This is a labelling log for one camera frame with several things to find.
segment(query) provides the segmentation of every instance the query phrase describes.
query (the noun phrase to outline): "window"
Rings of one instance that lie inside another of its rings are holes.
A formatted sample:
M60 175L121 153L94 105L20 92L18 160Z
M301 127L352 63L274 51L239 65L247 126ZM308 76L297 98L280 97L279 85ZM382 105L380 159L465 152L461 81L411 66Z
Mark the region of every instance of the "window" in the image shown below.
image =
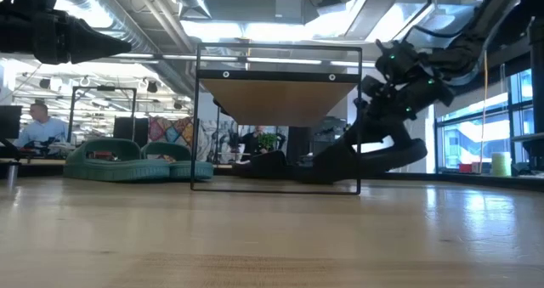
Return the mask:
M516 75L510 76L513 104L531 101L533 99L532 76L531 70L522 71Z
M485 118L484 143L482 144L483 119L459 122L439 130L443 136L444 160L442 166L450 169L459 164L472 164L479 161L480 152L484 150L484 161L491 162L495 152L510 151L510 121L508 114L503 113Z
M508 93L486 100L488 116L485 118L483 144L484 101L439 117L439 167L456 169L459 164L479 161L482 148L485 162L491 161L495 152L512 152L514 162L529 160L521 143L511 144L511 136L535 132L531 70L510 76L508 81L512 91L512 105L508 105Z
M501 93L495 97L487 99L485 101L486 110L499 109L501 107L506 108L508 106L508 93ZM480 101L475 104L471 104L468 107L460 110L456 110L446 116L442 117L443 121L448 121L450 119L455 119L463 116L468 116L476 113L480 113L484 110L484 101Z
M533 108L516 110L513 112L514 136L529 135L535 133L535 117ZM529 154L521 143L515 144L516 162L529 161Z

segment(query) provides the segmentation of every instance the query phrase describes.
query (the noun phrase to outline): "ceiling light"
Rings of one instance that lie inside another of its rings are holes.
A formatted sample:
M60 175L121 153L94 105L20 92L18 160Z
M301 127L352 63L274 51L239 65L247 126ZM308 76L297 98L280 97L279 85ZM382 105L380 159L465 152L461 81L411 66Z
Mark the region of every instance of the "ceiling light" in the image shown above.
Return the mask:
M186 55L186 54L164 54L162 55L164 59L187 59L195 60L196 55Z
M357 62L346 62L346 61L331 61L332 66L342 66L342 67L358 67L359 63ZM375 64L373 62L363 62L361 64L363 68L374 68Z
M137 54L133 57L133 59L138 59L142 54ZM154 79L157 79L158 76L156 76L156 73L154 71L150 71L150 69L146 66L142 66L141 64L120 64L120 63L98 63L98 62L85 62L78 65L71 65L73 68L80 68L81 71L78 73L87 74L92 71L93 73L98 73L102 75L113 75L119 76L119 77L126 77L130 78L131 82L136 82L136 78L143 78L143 77L151 77ZM62 67L59 71L55 71L55 73L63 72Z
M93 99L91 101L91 103L93 105L99 105L99 106L104 106L104 107L109 107L110 106L110 103L108 101L101 100L101 99Z
M82 96L89 97L89 98L96 98L96 96L91 94L90 92L84 92L82 93Z
M49 112L52 112L54 114L57 114L57 115L69 115L70 114L70 110L68 109L51 109L49 108L50 111ZM28 107L24 107L23 110L25 111L28 111L30 110L30 108ZM163 112L151 112L149 114L151 115L176 115L176 116L180 116L180 115L186 115L186 111L173 111L172 109L168 109L169 111L163 111ZM123 117L126 117L126 116L130 116L131 115L131 111L127 112L127 111L124 111L124 110L98 110L98 109L74 109L74 113L78 113L78 115L85 115L85 114L93 114L93 115L96 115L96 114L100 114L100 117L98 116L93 116L93 118L104 118L106 116L123 116ZM134 114L141 114L141 115L145 115L146 112L135 112Z
M119 63L121 64L159 64L159 61L156 59L144 60L144 59L120 59Z
M218 42L221 38L242 36L240 25L234 22L200 22L182 20L181 26L190 37L198 37L203 42Z
M126 99L126 98L111 98L109 99L111 101L117 101L117 102L133 102L132 99ZM149 103L160 103L161 101L157 99L136 99L136 102L149 102Z
M248 62L252 63L283 63L283 64L301 64L301 65L319 65L321 61L318 59L274 59L274 58L247 58Z
M201 56L201 60L205 61L217 61L217 62L236 62L236 57L224 57L224 56Z
M247 26L247 38L259 42L310 40L312 33L303 25L251 23Z
M124 107L124 106L119 105L119 104L111 104L111 106L116 107L119 110L131 111L129 108Z
M129 58L129 59L153 59L153 54L116 54L116 58Z

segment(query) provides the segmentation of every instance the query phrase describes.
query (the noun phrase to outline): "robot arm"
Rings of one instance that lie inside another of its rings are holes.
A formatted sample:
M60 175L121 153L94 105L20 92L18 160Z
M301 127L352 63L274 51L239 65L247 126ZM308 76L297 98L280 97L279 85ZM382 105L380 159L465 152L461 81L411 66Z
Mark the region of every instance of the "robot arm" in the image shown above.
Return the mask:
M315 157L314 170L339 171L348 166L348 162L337 166L341 159L353 159L352 145L382 142L387 136L393 139L394 147L357 156L360 171L387 171L425 157L425 143L410 137L404 121L416 120L419 111L437 100L451 104L455 97L451 87L468 84L478 74L484 51L517 1L484 0L474 17L456 34L437 34L414 27L436 37L453 38L446 49L431 54L418 53L406 38L393 42L391 48L377 41L382 56L376 68L385 82L371 76L362 80L362 90L371 101L358 103L359 118L332 147Z
M385 48L378 41L383 55L377 60L376 68L387 83L373 78L364 80L365 93L373 98L369 110L378 116L385 114L400 120L414 120L419 110L436 100L450 105L454 95L449 86L465 85L476 77L484 50L517 1L484 0L448 48L435 50L432 54L417 53L406 40L394 42L392 48ZM406 84L403 88L396 89L403 84Z

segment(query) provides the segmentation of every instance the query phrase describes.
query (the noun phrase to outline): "man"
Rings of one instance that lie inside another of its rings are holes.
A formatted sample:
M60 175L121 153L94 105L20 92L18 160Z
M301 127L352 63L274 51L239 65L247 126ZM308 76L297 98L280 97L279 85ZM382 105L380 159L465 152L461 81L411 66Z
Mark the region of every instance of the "man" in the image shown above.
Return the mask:
M55 142L65 142L68 137L68 125L60 119L51 118L48 115L48 107L45 104L31 105L30 112L34 122L30 123L21 132L15 146L24 147L30 142L47 142L53 138Z
M264 126L255 126L255 130L252 133L248 133L241 138L240 144L245 145L244 154L249 154L242 156L242 161L249 161L254 155L268 152L266 149L258 148L258 137L262 134L264 134Z

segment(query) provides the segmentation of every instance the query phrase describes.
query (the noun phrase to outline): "man's shirt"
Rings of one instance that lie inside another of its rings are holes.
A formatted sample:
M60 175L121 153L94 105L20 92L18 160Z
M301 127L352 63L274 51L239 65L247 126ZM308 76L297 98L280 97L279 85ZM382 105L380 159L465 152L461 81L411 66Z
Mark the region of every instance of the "man's shirt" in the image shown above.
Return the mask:
M60 119L49 118L47 122L40 123L34 121L25 127L19 135L19 139L15 141L15 146L24 147L25 144L31 141L44 142L49 138L54 138L55 141L65 142L68 137L68 124Z

